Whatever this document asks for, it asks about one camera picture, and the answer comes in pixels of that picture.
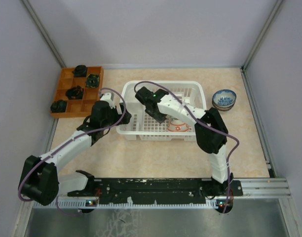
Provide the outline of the white plastic dish rack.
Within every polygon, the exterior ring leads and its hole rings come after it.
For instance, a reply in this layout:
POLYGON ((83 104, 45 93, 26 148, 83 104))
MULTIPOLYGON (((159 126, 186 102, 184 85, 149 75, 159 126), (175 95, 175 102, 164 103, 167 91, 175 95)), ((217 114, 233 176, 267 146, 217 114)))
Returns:
MULTIPOLYGON (((169 81, 155 80, 170 91, 172 91, 182 102, 187 104, 193 114, 196 114, 195 108, 207 110, 206 100, 202 86, 195 81, 169 81)), ((138 138, 145 141, 171 141, 173 139, 183 139, 187 142, 196 140, 195 130, 193 126, 189 126, 189 130, 185 130, 185 126, 180 131, 168 130, 169 122, 172 116, 168 115, 163 123, 158 123, 155 119, 145 112, 145 106, 136 98, 134 86, 137 80, 129 81, 125 84, 121 96, 126 103, 127 111, 132 115, 130 122, 126 125, 119 125, 116 130, 118 134, 124 135, 129 141, 135 141, 138 138)))

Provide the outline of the blue white patterned bowl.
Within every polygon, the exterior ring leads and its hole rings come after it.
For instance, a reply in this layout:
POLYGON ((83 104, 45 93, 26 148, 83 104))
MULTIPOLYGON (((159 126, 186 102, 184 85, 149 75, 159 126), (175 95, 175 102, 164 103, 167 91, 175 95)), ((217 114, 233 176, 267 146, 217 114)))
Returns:
POLYGON ((222 89, 214 93, 212 102, 219 107, 229 107, 235 104, 237 95, 230 89, 222 89))

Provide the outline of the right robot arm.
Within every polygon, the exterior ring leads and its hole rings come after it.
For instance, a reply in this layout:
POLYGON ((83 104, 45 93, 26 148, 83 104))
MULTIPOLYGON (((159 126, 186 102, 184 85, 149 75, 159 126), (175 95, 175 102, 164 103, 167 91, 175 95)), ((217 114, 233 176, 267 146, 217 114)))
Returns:
POLYGON ((214 191, 229 196, 232 181, 226 152, 229 135, 219 111, 192 107, 163 86, 156 92, 144 86, 134 91, 135 98, 145 106, 145 112, 157 122, 162 123, 171 116, 195 129, 197 145, 210 155, 214 191))

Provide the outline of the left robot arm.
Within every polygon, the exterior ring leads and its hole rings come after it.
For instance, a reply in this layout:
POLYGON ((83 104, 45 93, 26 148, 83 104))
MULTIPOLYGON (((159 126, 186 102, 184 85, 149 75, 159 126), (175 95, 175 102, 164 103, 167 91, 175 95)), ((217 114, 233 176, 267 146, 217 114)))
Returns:
POLYGON ((91 115, 65 142, 39 157, 26 158, 18 186, 21 201, 36 201, 41 205, 51 204, 58 196, 80 191, 92 195, 96 184, 92 175, 77 171, 59 176, 59 172, 81 152, 93 146, 104 136, 104 131, 120 124, 128 124, 131 118, 126 103, 120 103, 122 113, 107 101, 97 101, 91 115))

